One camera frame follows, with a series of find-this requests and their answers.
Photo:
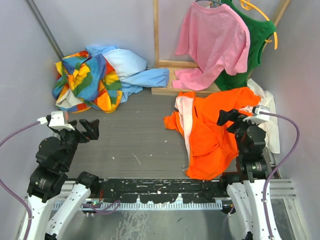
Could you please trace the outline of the orange zip jacket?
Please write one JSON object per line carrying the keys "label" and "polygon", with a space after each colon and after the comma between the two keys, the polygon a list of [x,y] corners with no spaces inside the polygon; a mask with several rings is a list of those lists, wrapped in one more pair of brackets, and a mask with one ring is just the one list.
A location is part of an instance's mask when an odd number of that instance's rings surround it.
{"label": "orange zip jacket", "polygon": [[175,108],[164,117],[164,127],[179,132],[185,142],[188,167],[185,174],[196,180],[212,180],[222,174],[238,155],[236,140],[227,132],[231,122],[217,124],[220,110],[226,112],[254,107],[261,98],[250,88],[241,87],[197,97],[194,91],[180,92]]}

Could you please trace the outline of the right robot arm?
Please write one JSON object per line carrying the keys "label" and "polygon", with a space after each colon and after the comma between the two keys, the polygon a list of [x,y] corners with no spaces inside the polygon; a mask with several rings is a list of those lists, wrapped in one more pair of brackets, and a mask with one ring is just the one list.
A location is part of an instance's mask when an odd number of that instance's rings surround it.
{"label": "right robot arm", "polygon": [[269,170],[263,156],[266,132],[258,125],[264,121],[252,108],[253,116],[238,110],[220,110],[218,126],[227,122],[227,132],[234,135],[237,157],[236,172],[225,172],[220,177],[219,191],[230,197],[230,210],[240,221],[238,238],[242,240],[278,240],[278,233],[270,200]]}

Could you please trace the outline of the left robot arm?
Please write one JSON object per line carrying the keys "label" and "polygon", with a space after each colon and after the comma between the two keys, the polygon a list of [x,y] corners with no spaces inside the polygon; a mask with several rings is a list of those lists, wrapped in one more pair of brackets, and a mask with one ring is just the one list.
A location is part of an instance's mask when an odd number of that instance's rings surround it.
{"label": "left robot arm", "polygon": [[[25,216],[19,239],[58,240],[69,222],[87,198],[95,198],[100,193],[98,176],[82,172],[76,179],[70,194],[62,207],[51,216],[54,203],[68,179],[67,172],[79,144],[98,140],[98,119],[81,119],[66,122],[62,118],[47,116],[47,126],[56,134],[42,140],[36,153],[37,168],[31,174],[27,188]],[[77,129],[77,123],[84,131]]]}

